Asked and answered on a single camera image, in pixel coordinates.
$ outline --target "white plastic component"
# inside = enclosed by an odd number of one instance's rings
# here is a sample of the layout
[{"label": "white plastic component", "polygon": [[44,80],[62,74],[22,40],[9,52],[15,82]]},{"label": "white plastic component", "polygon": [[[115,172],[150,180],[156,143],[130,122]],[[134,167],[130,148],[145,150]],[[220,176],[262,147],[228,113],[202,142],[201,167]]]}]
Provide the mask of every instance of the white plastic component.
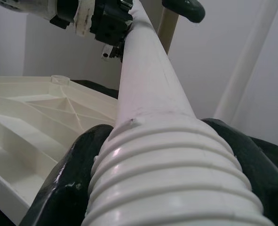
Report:
[{"label": "white plastic component", "polygon": [[116,104],[63,76],[0,77],[0,209],[15,224],[74,140],[115,123]]},{"label": "white plastic component", "polygon": [[134,3],[116,127],[95,159],[82,226],[272,226],[230,146],[196,119]]},{"label": "white plastic component", "polygon": [[263,1],[214,118],[232,123],[277,11],[278,0]]},{"label": "white plastic component", "polygon": [[74,17],[76,34],[85,36],[92,25],[92,16],[95,9],[95,0],[80,0]]}]

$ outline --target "white pipe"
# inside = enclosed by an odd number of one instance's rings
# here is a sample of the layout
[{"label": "white pipe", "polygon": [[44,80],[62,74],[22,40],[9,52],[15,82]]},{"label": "white pipe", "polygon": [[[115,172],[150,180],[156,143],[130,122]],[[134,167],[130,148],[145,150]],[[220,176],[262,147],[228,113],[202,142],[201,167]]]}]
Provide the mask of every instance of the white pipe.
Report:
[{"label": "white pipe", "polygon": [[117,125],[82,226],[273,225],[230,146],[194,116],[139,1],[131,12]]},{"label": "white pipe", "polygon": [[278,0],[265,0],[262,3],[214,118],[232,123],[277,10]]}]

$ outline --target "white plastic tray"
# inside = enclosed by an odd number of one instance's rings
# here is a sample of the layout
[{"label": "white plastic tray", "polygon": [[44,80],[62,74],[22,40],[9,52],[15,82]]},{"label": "white plastic tray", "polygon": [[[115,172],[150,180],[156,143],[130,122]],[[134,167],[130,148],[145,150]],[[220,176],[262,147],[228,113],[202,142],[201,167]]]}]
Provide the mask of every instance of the white plastic tray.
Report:
[{"label": "white plastic tray", "polygon": [[63,76],[0,77],[0,209],[15,224],[74,140],[114,125],[116,105]]}]

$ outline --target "black handle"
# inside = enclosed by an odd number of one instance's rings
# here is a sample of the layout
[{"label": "black handle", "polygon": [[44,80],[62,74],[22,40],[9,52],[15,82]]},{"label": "black handle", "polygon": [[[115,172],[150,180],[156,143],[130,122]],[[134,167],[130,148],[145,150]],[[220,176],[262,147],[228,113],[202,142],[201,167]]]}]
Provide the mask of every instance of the black handle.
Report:
[{"label": "black handle", "polygon": [[162,4],[193,23],[200,23],[206,15],[204,7],[197,0],[162,0]]}]

